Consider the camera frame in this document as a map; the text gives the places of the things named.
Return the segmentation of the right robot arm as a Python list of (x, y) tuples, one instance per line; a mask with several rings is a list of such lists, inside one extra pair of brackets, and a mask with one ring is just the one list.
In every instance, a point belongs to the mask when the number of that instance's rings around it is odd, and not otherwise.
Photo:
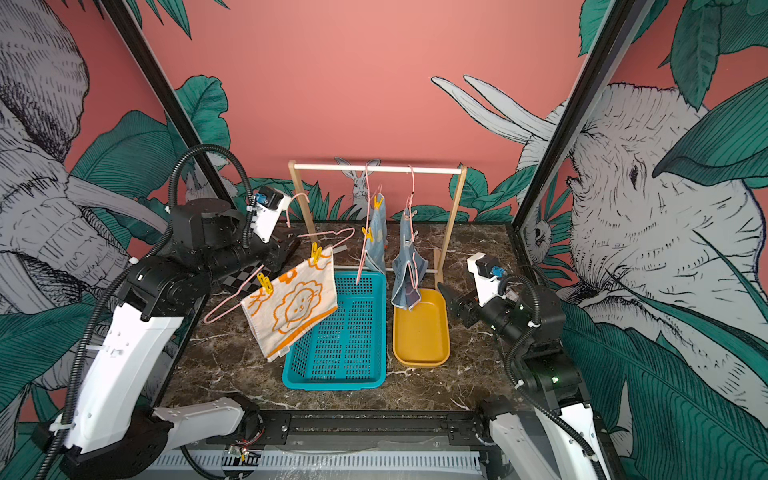
[(609, 479), (591, 397), (581, 370), (562, 342), (566, 315), (557, 296), (525, 277), (511, 275), (477, 293), (438, 290), (451, 318), (470, 328), (483, 323), (509, 348), (504, 372), (536, 419), (487, 410), (492, 441), (521, 479)]

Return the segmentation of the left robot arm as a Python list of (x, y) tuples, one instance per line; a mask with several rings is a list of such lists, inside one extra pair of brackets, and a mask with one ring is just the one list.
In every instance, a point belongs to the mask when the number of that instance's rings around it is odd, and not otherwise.
[(278, 272), (298, 247), (294, 231), (276, 235), (290, 198), (271, 187), (246, 189), (246, 206), (200, 198), (177, 201), (184, 162), (168, 185), (167, 227), (97, 302), (78, 342), (61, 414), (41, 423), (37, 471), (58, 467), (71, 479), (126, 479), (163, 453), (209, 438), (257, 437), (259, 407), (241, 395), (177, 410), (139, 398), (172, 335), (195, 326), (213, 285), (245, 268)]

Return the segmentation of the pink wire hanger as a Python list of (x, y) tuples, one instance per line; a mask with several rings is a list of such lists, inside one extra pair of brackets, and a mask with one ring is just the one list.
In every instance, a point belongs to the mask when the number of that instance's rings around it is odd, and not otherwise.
[[(305, 194), (305, 193), (295, 194), (295, 195), (293, 195), (291, 197), (291, 203), (294, 200), (296, 200), (297, 198), (301, 197), (301, 196), (305, 197), (306, 200), (308, 200), (308, 198), (309, 198), (307, 196), (307, 194)], [(286, 212), (286, 225), (287, 225), (287, 227), (291, 227), (290, 216), (287, 213), (288, 210), (285, 211)], [(329, 230), (329, 231), (316, 232), (316, 233), (313, 234), (313, 233), (309, 233), (309, 226), (308, 226), (308, 223), (307, 223), (307, 230), (308, 230), (308, 233), (299, 234), (298, 237), (299, 238), (305, 238), (305, 237), (306, 238), (310, 238), (310, 237), (312, 237), (311, 239), (314, 239), (313, 241), (319, 241), (319, 239), (321, 237), (325, 237), (325, 236), (341, 237), (341, 239), (336, 244), (334, 244), (331, 247), (328, 247), (328, 249), (330, 249), (330, 250), (336, 249), (337, 247), (341, 246), (343, 243), (345, 243), (347, 240), (351, 239), (355, 235), (355, 228), (354, 227), (347, 227), (347, 228), (343, 228), (343, 229), (338, 230), (338, 231), (330, 231)], [(257, 270), (253, 273), (252, 278), (255, 278), (257, 280), (256, 276), (257, 276), (258, 273), (265, 274), (266, 276), (269, 277), (269, 279), (271, 281), (273, 281), (275, 278), (279, 277), (283, 272), (282, 273), (267, 273), (262, 267), (257, 267)], [(227, 302), (229, 302), (229, 301), (231, 301), (233, 299), (240, 299), (241, 300), (242, 298), (245, 298), (245, 296), (241, 296), (239, 293), (232, 293), (232, 295), (230, 295), (229, 297), (225, 298), (218, 305), (213, 307), (205, 315), (205, 317), (203, 318), (202, 322), (204, 324), (210, 324), (210, 323), (216, 322), (218, 319), (222, 318), (223, 316), (225, 316), (225, 315), (231, 313), (233, 310), (235, 310), (237, 308), (237, 306), (236, 305), (232, 306), (228, 310), (223, 311), (220, 314), (218, 314), (216, 317), (212, 317), (216, 311), (218, 311), (222, 306), (226, 305)]]

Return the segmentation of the white orange lion towel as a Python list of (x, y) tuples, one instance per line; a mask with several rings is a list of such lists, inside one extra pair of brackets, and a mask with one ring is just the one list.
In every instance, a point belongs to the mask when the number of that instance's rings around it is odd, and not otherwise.
[(286, 355), (338, 309), (333, 250), (323, 249), (319, 268), (310, 267), (309, 259), (273, 280), (271, 296), (259, 289), (241, 301), (249, 328), (269, 362)]

